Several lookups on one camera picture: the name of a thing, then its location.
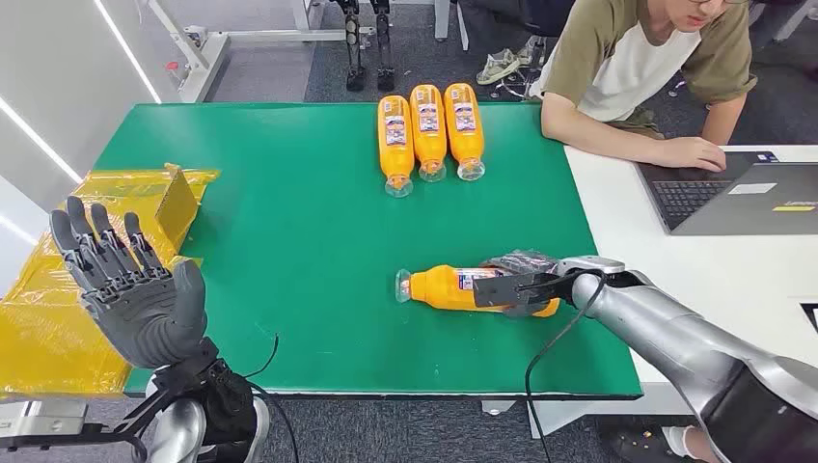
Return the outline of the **person's right hand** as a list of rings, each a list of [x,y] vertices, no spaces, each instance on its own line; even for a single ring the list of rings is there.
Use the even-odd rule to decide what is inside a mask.
[[[669,168],[697,168],[709,172],[726,169],[725,152],[700,137],[680,137],[660,141],[657,165]]]

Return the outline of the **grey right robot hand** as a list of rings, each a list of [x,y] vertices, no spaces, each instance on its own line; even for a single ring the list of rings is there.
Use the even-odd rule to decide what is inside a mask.
[[[562,268],[556,258],[535,250],[514,250],[484,260],[479,269],[496,270],[499,277],[478,279],[479,307],[504,306],[507,316],[528,316],[567,295],[578,268]]]

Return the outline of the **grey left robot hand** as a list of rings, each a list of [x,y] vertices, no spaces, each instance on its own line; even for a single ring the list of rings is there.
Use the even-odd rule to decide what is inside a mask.
[[[113,347],[136,368],[160,368],[193,356],[205,336],[205,282],[191,259],[166,268],[140,227],[124,217],[127,238],[106,208],[67,198],[49,216],[52,238],[78,300]]]

